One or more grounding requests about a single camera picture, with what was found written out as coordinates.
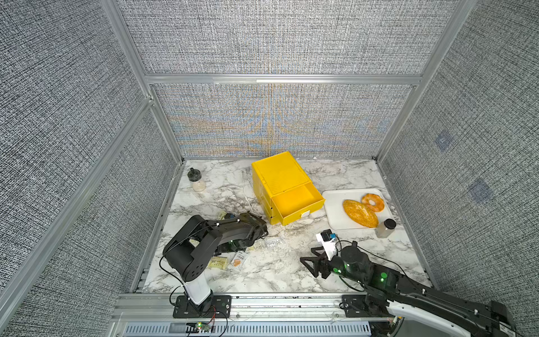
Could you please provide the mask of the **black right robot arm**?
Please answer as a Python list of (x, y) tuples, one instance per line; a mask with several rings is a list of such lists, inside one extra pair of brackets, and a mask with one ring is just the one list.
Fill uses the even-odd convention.
[(357, 295), (344, 295), (339, 306), (346, 317), (391, 317), (415, 320), (451, 336), (518, 336), (502, 303), (488, 305), (459, 299), (423, 285), (403, 272), (372, 262), (356, 242), (329, 256), (314, 247), (300, 262), (314, 277), (339, 277)]

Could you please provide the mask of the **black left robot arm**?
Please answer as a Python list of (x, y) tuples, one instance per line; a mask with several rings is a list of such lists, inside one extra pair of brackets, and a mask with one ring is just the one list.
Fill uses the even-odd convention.
[(192, 216), (163, 249), (163, 257), (179, 274), (194, 306), (206, 311), (213, 292), (204, 271), (213, 257), (246, 251), (268, 235), (267, 223), (250, 212), (222, 220)]

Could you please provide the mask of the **yellow plastic drawer cabinet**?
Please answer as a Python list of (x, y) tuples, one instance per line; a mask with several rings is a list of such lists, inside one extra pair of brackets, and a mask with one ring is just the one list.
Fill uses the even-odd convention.
[(325, 199), (290, 152), (251, 167), (254, 194), (270, 224), (287, 226), (324, 206)]

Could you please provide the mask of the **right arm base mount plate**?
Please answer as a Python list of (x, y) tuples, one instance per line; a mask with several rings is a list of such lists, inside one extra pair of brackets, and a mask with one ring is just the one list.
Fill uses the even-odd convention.
[(371, 295), (342, 295), (339, 308), (347, 318), (391, 317), (387, 305), (386, 300)]

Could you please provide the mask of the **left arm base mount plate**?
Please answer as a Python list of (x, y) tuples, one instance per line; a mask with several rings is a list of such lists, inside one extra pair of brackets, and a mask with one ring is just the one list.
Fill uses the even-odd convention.
[(178, 296), (176, 299), (173, 318), (229, 318), (232, 309), (232, 297), (223, 295), (210, 295), (204, 302), (197, 305), (187, 296)]

